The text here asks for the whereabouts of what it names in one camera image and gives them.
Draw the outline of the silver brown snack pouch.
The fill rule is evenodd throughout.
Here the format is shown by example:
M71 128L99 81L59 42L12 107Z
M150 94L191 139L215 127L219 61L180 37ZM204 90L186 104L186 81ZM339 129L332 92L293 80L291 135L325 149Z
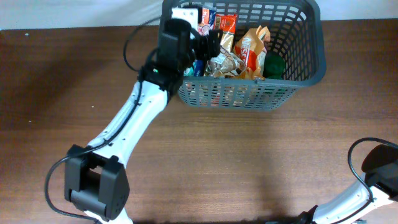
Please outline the silver brown snack pouch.
M238 77L246 71L246 64L234 53L223 47L220 54L207 61L204 76L214 78Z

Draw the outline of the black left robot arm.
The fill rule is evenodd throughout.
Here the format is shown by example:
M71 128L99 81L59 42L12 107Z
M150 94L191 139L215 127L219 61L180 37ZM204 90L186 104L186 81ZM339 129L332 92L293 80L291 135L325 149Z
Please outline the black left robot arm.
M165 109L196 59L220 53L222 31L200 35L190 23L169 19L159 43L139 70L127 102L86 147L73 145L65 159L65 199L95 223L131 223L125 204L127 162L153 119Z

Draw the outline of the green-lid jar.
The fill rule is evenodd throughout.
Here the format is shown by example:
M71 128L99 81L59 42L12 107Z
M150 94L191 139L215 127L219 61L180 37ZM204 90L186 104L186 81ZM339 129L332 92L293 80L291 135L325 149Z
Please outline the green-lid jar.
M285 88L265 88L262 94L264 100L276 100L279 101L284 97L287 90Z
M285 62L284 59L275 52L268 52L264 61L264 78L271 78L280 80L284 73Z

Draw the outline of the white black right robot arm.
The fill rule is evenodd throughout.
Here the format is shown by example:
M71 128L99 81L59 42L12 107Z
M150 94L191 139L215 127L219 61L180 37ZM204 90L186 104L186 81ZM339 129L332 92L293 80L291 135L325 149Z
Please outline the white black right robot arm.
M277 223L355 223L367 213L397 202L397 148L380 144L364 159L355 183L322 205Z

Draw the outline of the orange snack bag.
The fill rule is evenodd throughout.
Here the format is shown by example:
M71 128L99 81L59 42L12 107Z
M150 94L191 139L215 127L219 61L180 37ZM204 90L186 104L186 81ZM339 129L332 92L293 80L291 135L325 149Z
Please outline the orange snack bag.
M238 76L242 80L264 80L266 45L271 41L268 27L249 29L235 44L233 53L245 64L246 70Z

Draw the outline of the San Remo spaghetti packet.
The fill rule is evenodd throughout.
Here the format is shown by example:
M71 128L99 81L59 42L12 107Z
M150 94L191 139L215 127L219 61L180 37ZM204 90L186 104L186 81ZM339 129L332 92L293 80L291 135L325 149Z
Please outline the San Remo spaghetti packet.
M237 18L237 14L216 14L215 17L214 29L221 29L223 31L220 44L228 52L230 52L233 48Z

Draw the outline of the Kleenex tissue multipack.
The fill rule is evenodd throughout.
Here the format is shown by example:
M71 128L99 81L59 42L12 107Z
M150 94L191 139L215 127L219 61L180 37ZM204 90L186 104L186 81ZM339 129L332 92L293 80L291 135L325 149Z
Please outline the Kleenex tissue multipack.
M198 10L199 18L197 31L200 35L208 35L209 31L213 30L216 17L216 7L206 5L191 5L185 6L185 8ZM205 61L195 60L193 63L193 68L190 69L186 76L202 77L204 74L204 69Z

